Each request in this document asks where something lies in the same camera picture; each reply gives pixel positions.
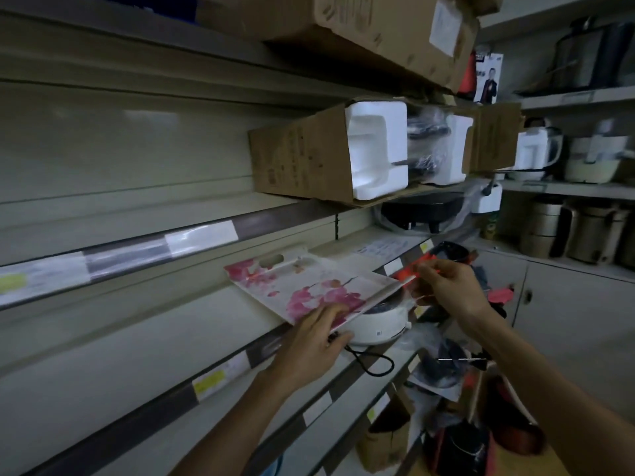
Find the man in black suit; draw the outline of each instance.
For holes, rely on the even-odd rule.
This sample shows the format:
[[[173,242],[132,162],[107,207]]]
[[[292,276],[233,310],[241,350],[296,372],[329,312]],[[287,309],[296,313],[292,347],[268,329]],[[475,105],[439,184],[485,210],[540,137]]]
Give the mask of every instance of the man in black suit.
[[[496,69],[491,68],[489,70],[489,79],[485,81],[483,93],[481,94],[481,103],[484,105],[491,105],[494,97],[498,94],[498,84],[494,81],[495,76]]]

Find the poster of man in suit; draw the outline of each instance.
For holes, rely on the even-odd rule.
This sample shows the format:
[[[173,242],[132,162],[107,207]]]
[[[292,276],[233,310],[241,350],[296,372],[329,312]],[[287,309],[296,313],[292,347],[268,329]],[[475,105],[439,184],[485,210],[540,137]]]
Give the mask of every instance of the poster of man in suit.
[[[503,65],[503,55],[490,53],[476,56],[476,96],[474,101],[491,105],[498,97],[498,81]]]

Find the hand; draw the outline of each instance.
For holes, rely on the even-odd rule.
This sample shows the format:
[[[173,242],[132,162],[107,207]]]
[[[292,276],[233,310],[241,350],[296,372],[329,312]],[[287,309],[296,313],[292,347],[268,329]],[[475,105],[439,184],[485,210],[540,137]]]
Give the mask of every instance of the hand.
[[[344,304],[314,309],[284,337],[274,361],[266,369],[267,379],[277,385],[284,397],[322,377],[351,342],[353,333],[345,332],[328,343],[331,325],[343,312],[349,312]]]
[[[437,259],[419,264],[417,272],[423,281],[418,281],[415,296],[425,293],[424,285],[429,285],[438,303],[456,319],[466,335],[474,337],[482,321],[500,319],[469,265]]]

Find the yellow floor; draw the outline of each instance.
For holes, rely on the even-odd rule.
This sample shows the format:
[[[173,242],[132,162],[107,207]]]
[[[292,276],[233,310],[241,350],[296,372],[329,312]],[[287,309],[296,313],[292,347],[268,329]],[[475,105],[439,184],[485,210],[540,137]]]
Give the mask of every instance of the yellow floor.
[[[547,448],[540,456],[518,456],[496,447],[495,476],[568,476],[567,470],[554,453]],[[423,457],[420,458],[408,476],[430,476]]]

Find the floral cutting board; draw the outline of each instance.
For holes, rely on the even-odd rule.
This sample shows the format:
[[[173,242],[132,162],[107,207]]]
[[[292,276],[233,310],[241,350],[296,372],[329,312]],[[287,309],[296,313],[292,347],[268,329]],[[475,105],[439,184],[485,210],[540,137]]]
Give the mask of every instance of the floral cutting board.
[[[330,259],[306,249],[281,253],[282,261],[263,266],[272,257],[249,259],[225,267],[234,284],[295,324],[312,309],[342,303],[351,311],[338,318],[332,331],[393,294],[402,284],[374,272],[351,273]]]

